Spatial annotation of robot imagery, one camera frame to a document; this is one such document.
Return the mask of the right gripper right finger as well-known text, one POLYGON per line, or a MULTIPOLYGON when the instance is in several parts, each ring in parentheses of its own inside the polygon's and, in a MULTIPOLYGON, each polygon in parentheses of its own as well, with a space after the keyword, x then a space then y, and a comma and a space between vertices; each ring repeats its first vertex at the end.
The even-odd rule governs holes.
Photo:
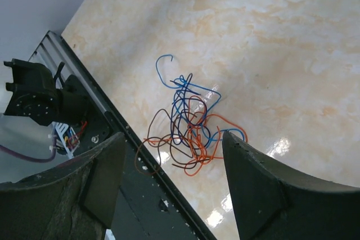
POLYGON ((359 239, 359 188, 316 178, 230 132, 223 158, 240 239, 359 239))

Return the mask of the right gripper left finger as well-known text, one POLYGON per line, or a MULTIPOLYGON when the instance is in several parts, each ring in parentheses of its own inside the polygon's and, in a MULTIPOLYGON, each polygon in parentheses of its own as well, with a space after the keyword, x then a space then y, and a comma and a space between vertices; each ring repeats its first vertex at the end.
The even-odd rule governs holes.
POLYGON ((1 239, 104 239, 125 159, 119 132, 16 183, 1 183, 1 239))

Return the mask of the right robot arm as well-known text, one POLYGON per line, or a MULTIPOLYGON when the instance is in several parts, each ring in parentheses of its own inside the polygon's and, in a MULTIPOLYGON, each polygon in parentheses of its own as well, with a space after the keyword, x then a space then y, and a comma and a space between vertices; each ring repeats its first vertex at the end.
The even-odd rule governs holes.
MULTIPOLYGON (((59 75, 42 64, 6 62, 13 82, 5 114, 40 125, 78 124, 88 111, 81 95, 56 88, 59 75)), ((359 189, 295 170, 225 132, 224 164, 241 239, 358 239, 359 189)))

